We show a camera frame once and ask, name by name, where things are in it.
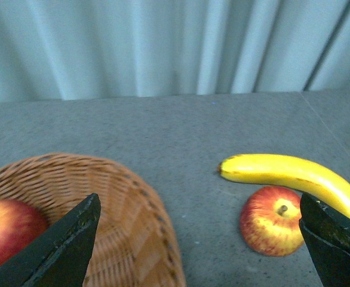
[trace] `fake fruit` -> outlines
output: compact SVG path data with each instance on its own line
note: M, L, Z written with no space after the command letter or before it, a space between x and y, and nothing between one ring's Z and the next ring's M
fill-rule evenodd
M279 154L239 154L223 160L217 169L230 181L310 193L350 218L350 183L313 161Z
M48 228L33 207L17 200L0 200L0 265Z
M253 250L273 257L286 256L304 242L300 218L298 194L285 187L263 187L241 210L240 232Z

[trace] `woven texture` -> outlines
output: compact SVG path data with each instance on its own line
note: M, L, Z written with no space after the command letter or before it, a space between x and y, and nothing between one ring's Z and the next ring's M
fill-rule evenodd
M86 287L186 286L176 235L159 196L105 158L47 154L0 169L0 199L18 199L55 223L91 193L101 217Z

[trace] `white curtain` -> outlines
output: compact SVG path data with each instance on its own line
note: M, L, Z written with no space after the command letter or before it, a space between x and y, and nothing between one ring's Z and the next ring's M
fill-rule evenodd
M350 1L0 0L0 102L350 88Z

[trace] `red apple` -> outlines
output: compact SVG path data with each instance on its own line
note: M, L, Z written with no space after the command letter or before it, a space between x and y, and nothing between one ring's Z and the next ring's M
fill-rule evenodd
M294 191L279 186L252 194L240 214L240 231L249 247L273 257L298 250L303 244L300 199Z
M0 200L0 265L48 228L33 207L17 200Z

